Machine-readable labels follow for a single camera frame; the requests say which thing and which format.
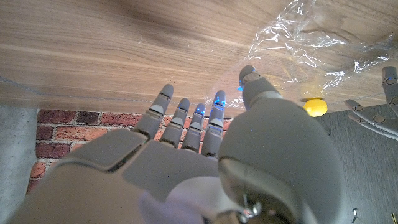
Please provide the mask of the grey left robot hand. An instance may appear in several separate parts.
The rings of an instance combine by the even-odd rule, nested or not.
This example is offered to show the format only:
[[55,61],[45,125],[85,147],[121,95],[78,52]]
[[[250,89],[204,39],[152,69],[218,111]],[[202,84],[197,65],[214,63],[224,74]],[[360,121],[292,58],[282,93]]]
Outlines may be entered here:
[[[397,115],[397,69],[393,66],[382,69],[382,87],[388,107]],[[357,101],[345,100],[345,105],[351,110],[350,119],[361,126],[397,140],[397,118],[387,118],[370,107],[363,107]]]

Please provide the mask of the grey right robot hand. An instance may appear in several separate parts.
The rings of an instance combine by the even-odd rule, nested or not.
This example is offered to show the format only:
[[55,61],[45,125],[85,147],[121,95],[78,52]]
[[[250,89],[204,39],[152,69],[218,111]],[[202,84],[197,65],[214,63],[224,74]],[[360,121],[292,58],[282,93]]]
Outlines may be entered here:
[[223,129],[225,93],[208,124],[183,99],[160,139],[163,87],[133,130],[118,129],[61,159],[10,223],[342,223],[343,171],[316,120],[254,67],[239,75],[246,110]]

